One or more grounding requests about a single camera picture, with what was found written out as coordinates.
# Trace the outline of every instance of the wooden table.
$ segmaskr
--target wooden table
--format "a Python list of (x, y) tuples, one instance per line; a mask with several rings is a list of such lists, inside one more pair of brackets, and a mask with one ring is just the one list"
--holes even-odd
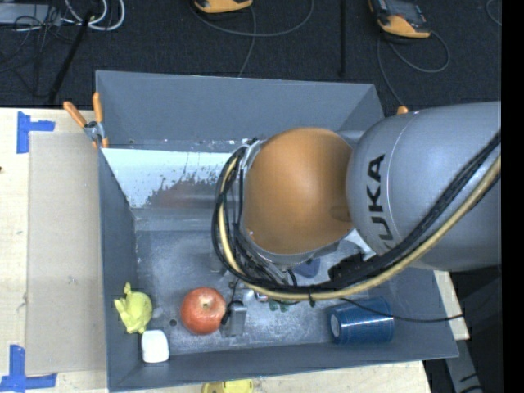
[[(29, 238), (29, 153), (16, 154), (17, 113), (23, 111), (32, 121), (52, 120), (53, 136), (84, 134), (63, 110), (0, 108), (0, 375), (8, 370), (8, 348), (25, 346), (27, 255)], [(92, 111), (82, 111), (88, 121)], [(440, 291), (448, 315), (460, 314), (449, 275), (437, 271)], [(457, 340), (468, 339), (465, 322), (452, 322)], [(422, 362), (370, 365), (359, 368), (264, 377), (254, 380), (255, 392), (431, 392)], [(46, 391), (106, 391), (105, 371), (58, 373), (56, 387)], [(172, 387), (159, 392), (200, 392), (201, 385)]]

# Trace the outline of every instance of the gray bin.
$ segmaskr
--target gray bin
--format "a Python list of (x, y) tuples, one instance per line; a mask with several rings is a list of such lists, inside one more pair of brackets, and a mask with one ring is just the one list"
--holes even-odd
[[(314, 307), (300, 303), (282, 312), (252, 300), (239, 337), (219, 332), (197, 337), (179, 320), (186, 292), (210, 285), (228, 300), (232, 278), (210, 265), (212, 165), (202, 168), (208, 179), (188, 179), (183, 192), (180, 181), (165, 178), (184, 173), (169, 156), (218, 153), (219, 160), (243, 138), (265, 138), (296, 126), (364, 131), (383, 119), (372, 85), (98, 71), (96, 86), (111, 144), (98, 151), (110, 391), (458, 355), (446, 322), (396, 320), (391, 342), (335, 345), (326, 314), (335, 301)], [(151, 174), (156, 180), (146, 178)], [(319, 276), (326, 279), (328, 267), (343, 255), (342, 249), (323, 258)], [(123, 296), (126, 282), (151, 297), (158, 313), (147, 328), (165, 332), (168, 361), (144, 363), (140, 335), (125, 331), (113, 301)], [(394, 314), (410, 318), (445, 316), (431, 270), (407, 269), (360, 296), (383, 296)]]

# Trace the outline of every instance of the yellow cable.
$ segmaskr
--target yellow cable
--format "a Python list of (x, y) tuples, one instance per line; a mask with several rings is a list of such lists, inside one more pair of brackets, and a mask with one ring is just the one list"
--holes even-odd
[[(231, 173), (231, 171), (233, 170), (236, 163), (237, 163), (237, 159), (235, 159), (235, 161), (232, 162), (232, 164), (229, 166), (228, 170), (226, 171), (224, 182), (226, 178), (229, 176), (229, 174)], [(495, 160), (495, 162), (493, 163), (493, 165), (491, 165), (491, 167), (482, 177), (482, 180), (479, 182), (477, 187), (468, 196), (466, 201), (453, 213), (453, 215), (451, 215), (451, 217), (444, 224), (442, 224), (442, 226), (438, 230), (436, 230), (417, 249), (415, 249), (413, 252), (411, 252), (409, 255), (407, 255), (402, 260), (400, 260), (397, 264), (393, 265), (387, 271), (384, 271), (378, 274), (376, 277), (372, 277), (363, 282), (356, 283), (350, 287), (343, 288), (338, 291), (312, 293), (311, 296), (309, 294), (271, 291), (264, 287), (258, 287), (250, 283), (246, 283), (246, 285), (249, 288), (251, 288), (252, 290), (257, 291), (260, 294), (265, 294), (266, 296), (273, 298), (275, 300), (289, 300), (289, 301), (332, 300), (336, 298), (353, 296), (354, 294), (357, 294), (359, 292), (374, 288), (384, 283), (388, 279), (392, 278), (393, 276), (395, 276), (396, 274), (398, 274), (405, 268), (407, 268), (414, 261), (422, 258), (422, 256), (426, 254), (426, 252), (428, 252), (436, 243), (438, 243), (438, 241), (481, 199), (481, 197), (486, 193), (490, 185), (497, 178), (497, 175), (500, 173), (500, 170), (501, 170), (501, 157), (499, 155), (497, 159)], [(222, 184), (221, 191), (223, 191), (224, 189), (224, 182)], [(228, 243), (227, 229), (226, 229), (225, 218), (224, 218), (224, 204), (221, 204), (219, 208), (218, 225), (219, 225), (220, 239), (222, 242), (222, 246), (224, 247), (224, 254), (225, 254), (226, 260), (236, 271), (244, 274), (241, 268), (238, 266), (237, 262), (235, 261), (233, 251), (231, 249), (231, 246)]]

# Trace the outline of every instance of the dark floor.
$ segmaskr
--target dark floor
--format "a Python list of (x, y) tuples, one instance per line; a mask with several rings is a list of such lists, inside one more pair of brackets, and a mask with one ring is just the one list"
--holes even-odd
[[(71, 19), (65, 0), (15, 1), (51, 2)], [(68, 1), (79, 14), (90, 7), (90, 0)], [(0, 106), (60, 107), (71, 100), (91, 109), (96, 70), (374, 84), (386, 115), (399, 105), (417, 110), (500, 100), (502, 0), (403, 1), (416, 1), (431, 38), (387, 43), (367, 0), (346, 0), (343, 11), (341, 0), (254, 0), (253, 12), (211, 21), (252, 33), (255, 20), (256, 33), (266, 35), (255, 39), (207, 25), (187, 0), (124, 0), (123, 24), (112, 31), (89, 29), (66, 70), (61, 68), (80, 27), (63, 23), (22, 31), (0, 25)], [(99, 25), (109, 27), (122, 10), (118, 0), (107, 0), (107, 6)], [(93, 11), (99, 16), (101, 7)], [(22, 20), (17, 27), (24, 28)], [(497, 281), (499, 270), (492, 271), (454, 274), (459, 298)], [(492, 314), (468, 322), (468, 345), (486, 392), (502, 391), (502, 319), (495, 313), (489, 320)], [(453, 391), (444, 362), (427, 363), (427, 372), (434, 392)]]

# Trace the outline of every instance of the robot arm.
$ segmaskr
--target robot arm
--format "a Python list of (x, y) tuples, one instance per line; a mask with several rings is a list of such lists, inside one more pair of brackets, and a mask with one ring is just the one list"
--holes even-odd
[[(348, 296), (410, 265), (499, 263), (499, 129), (500, 103), (477, 103), (387, 118), (358, 141), (350, 131), (290, 130), (260, 143), (245, 168), (241, 147), (219, 180), (215, 249), (248, 286), (280, 300)], [(232, 235), (225, 200), (238, 176), (244, 214)], [(370, 259), (343, 260), (326, 282), (282, 284), (287, 270), (355, 233)]]

